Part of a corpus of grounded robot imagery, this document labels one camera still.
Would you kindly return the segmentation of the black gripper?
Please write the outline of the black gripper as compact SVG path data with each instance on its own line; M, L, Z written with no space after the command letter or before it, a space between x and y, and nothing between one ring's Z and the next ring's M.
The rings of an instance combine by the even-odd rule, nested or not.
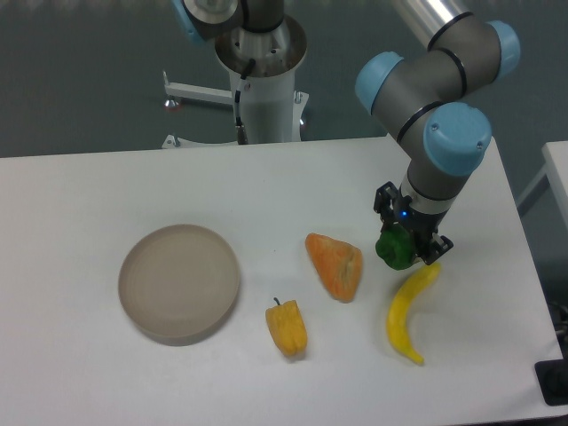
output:
M375 192L374 212L383 222L381 231L395 224L403 226L418 243L425 243L418 250L417 256L426 265L434 264L454 247L449 238L437 234L438 226L446 213L421 213L410 207L406 197L397 197L398 189L391 181L380 186Z

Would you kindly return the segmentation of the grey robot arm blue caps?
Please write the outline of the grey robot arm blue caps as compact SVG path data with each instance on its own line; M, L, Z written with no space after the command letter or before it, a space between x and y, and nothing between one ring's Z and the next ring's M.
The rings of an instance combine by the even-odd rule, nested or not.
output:
M408 61L386 51L360 70L355 93L409 156L399 185L375 195L382 221L377 255L392 269L432 264L453 244L438 231L492 138L466 95L510 74L520 59L514 29L483 22L459 1L397 1L426 52ZM212 41L230 76L229 102L241 145L292 141L295 73L307 52L303 28L281 1L176 1L185 35Z

